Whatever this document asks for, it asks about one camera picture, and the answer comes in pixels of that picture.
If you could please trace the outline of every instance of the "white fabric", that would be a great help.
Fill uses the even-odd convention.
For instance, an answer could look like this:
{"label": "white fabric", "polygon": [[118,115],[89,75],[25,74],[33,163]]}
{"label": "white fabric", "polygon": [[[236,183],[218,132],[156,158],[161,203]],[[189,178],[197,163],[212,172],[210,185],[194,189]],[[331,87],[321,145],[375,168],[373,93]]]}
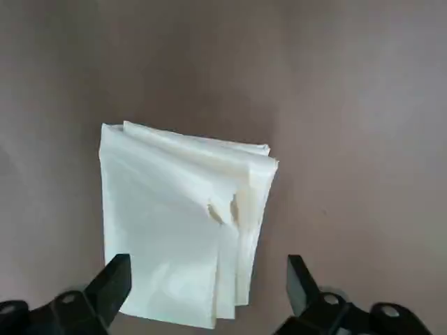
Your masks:
{"label": "white fabric", "polygon": [[277,161],[267,145],[103,125],[105,257],[130,253],[122,312],[213,328],[248,304]]}

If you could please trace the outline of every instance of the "folded napkin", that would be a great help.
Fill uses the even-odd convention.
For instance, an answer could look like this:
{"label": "folded napkin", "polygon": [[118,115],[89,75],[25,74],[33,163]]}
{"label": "folded napkin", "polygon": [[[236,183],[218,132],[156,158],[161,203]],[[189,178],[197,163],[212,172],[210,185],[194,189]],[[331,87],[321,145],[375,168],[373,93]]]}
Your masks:
{"label": "folded napkin", "polygon": [[129,253],[121,312],[214,328],[249,302],[258,236],[278,167],[267,145],[103,124],[105,260]]}

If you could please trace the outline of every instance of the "table surface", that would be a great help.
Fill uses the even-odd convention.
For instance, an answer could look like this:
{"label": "table surface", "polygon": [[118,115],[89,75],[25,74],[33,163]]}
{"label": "table surface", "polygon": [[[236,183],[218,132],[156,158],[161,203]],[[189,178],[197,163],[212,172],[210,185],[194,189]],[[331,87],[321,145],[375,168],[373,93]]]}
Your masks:
{"label": "table surface", "polygon": [[[250,306],[291,313],[286,256],[321,285],[447,332],[447,4],[4,1],[0,299],[35,307],[103,266],[101,123],[268,143],[279,171]],[[119,315],[112,334],[208,334]]]}

